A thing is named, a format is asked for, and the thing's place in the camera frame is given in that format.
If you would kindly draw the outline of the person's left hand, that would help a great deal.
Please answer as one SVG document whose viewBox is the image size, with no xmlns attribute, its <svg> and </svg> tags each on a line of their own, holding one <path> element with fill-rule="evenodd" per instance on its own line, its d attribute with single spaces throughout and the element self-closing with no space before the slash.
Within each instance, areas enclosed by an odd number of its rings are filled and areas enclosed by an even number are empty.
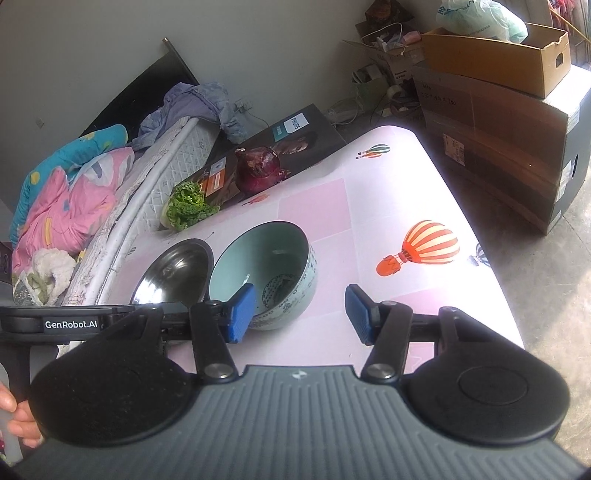
<svg viewBox="0 0 591 480">
<path fill-rule="evenodd" d="M 23 445 L 35 449 L 43 443 L 43 436 L 31 412 L 27 400 L 18 402 L 12 392 L 0 384 L 0 407 L 9 414 L 7 426 L 1 429 L 1 436 L 6 433 L 19 438 Z"/>
</svg>

